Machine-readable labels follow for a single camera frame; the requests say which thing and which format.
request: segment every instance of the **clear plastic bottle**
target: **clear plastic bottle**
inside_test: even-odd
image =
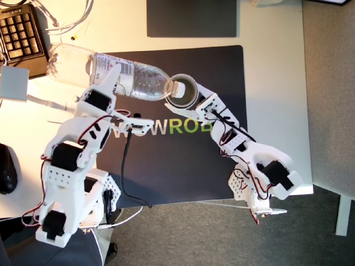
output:
[[[70,44],[54,43],[49,47],[47,76],[59,82],[88,88],[99,85],[115,64],[122,69],[115,93],[142,100],[158,101],[171,95],[181,98],[183,83],[172,81],[161,69],[96,53]]]

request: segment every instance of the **black computer mouse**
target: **black computer mouse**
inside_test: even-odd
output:
[[[17,186],[17,173],[8,146],[0,143],[0,193],[9,194]]]

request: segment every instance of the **white chair leg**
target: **white chair leg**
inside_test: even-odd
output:
[[[337,236],[346,237],[348,231],[348,222],[350,215],[351,198],[340,196],[340,204],[338,211],[338,221],[335,234]]]

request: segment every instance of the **black cable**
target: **black cable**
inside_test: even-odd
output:
[[[231,126],[235,130],[237,130],[240,133],[242,133],[243,135],[247,136],[250,140],[256,142],[256,140],[252,136],[250,136],[247,132],[244,132],[241,129],[239,129],[238,127],[236,127],[233,122],[229,122],[227,119],[225,119],[223,116],[221,116],[216,110],[213,110],[212,114],[214,114],[217,117],[217,119],[220,120],[222,123],[226,123],[228,126]]]
[[[22,0],[20,2],[18,2],[17,4],[7,4],[7,3],[3,3],[3,2],[0,2],[0,6],[3,6],[3,7],[16,7],[16,6],[19,6],[21,4],[25,4],[27,0]]]
[[[126,157],[127,157],[127,153],[128,153],[128,147],[129,147],[129,143],[131,141],[131,137],[132,137],[132,129],[128,130],[128,135],[127,135],[127,140],[126,140],[126,145],[124,146],[124,152],[123,152],[123,158],[122,158],[122,165],[121,165],[121,192],[122,194],[124,194],[126,197],[131,198],[135,201],[139,201],[141,203],[143,203],[144,205],[148,206],[149,208],[151,208],[151,205],[148,204],[145,200],[141,199],[141,198],[136,198],[133,196],[130,196],[126,193],[126,190],[124,189],[124,165],[126,162]]]

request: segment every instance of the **white robotic arm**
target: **white robotic arm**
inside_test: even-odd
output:
[[[192,77],[179,74],[171,79],[191,88],[191,101],[187,108],[195,104],[198,95],[201,95],[201,102],[188,110],[175,99],[167,98],[165,106],[173,113],[195,119],[202,125],[212,123],[211,137],[221,149],[221,154],[237,162],[228,182],[234,199],[245,200],[254,217],[255,214],[286,212],[272,210],[269,195],[284,200],[302,184],[302,178],[291,169],[292,159],[274,147],[257,143],[240,127],[218,95]]]
[[[103,196],[110,191],[110,209],[116,210],[120,190],[107,172],[93,169],[111,129],[144,135],[153,121],[127,117],[114,110],[113,89],[121,65],[116,65],[99,85],[86,90],[75,109],[74,118],[62,123],[41,156],[45,183],[36,238],[65,247],[78,228],[97,227],[103,220]],[[118,120],[119,126],[111,123]]]
[[[64,122],[45,148],[42,159],[45,197],[40,207],[40,228],[36,238],[64,247],[77,228],[97,227],[105,213],[103,196],[111,191],[111,210],[116,209],[120,191],[107,172],[92,169],[108,139],[111,129],[144,135],[153,121],[127,117],[114,110],[117,64],[99,85],[86,90],[75,108],[74,118]],[[172,77],[184,83],[182,99],[168,97],[165,106],[172,112],[212,123],[212,139],[221,154],[237,162],[229,179],[235,200],[245,200],[254,219],[256,214],[277,214],[270,208],[269,195],[285,199],[301,183],[291,170],[292,160],[283,152],[258,144],[240,127],[238,120],[216,93],[196,83],[188,75]],[[198,96],[201,102],[196,105]],[[119,126],[111,123],[120,121]]]

